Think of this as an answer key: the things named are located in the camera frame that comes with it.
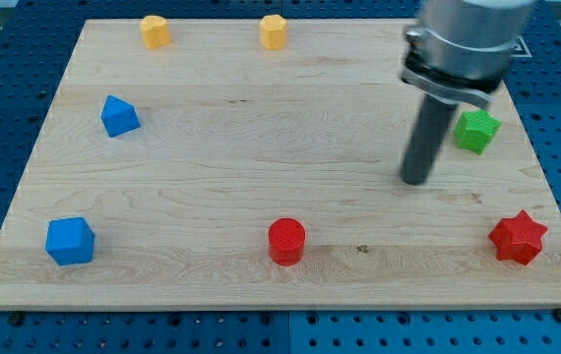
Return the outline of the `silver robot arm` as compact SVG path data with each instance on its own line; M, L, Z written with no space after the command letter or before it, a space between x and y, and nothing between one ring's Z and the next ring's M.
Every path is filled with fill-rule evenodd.
M423 1L405 27L401 80L445 103L485 108L533 6L533 0Z

